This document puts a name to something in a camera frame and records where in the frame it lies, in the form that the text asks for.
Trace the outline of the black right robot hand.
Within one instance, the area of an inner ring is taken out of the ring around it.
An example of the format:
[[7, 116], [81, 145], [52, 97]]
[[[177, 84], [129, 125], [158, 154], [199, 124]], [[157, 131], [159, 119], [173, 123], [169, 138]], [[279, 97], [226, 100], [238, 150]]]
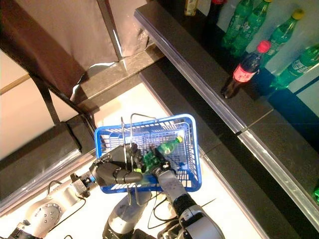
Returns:
[[151, 159], [151, 166], [149, 169], [149, 172], [153, 176], [158, 176], [163, 172], [166, 172], [168, 170], [171, 170], [171, 164], [170, 162], [165, 158], [165, 154], [157, 149], [154, 148], [152, 150], [152, 159]]

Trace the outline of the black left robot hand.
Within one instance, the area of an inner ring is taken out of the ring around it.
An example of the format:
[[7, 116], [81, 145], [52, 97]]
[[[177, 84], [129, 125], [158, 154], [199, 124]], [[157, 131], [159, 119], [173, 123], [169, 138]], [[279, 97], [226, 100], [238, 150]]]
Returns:
[[90, 180], [101, 187], [140, 182], [146, 171], [143, 158], [136, 143], [119, 145], [93, 162]]

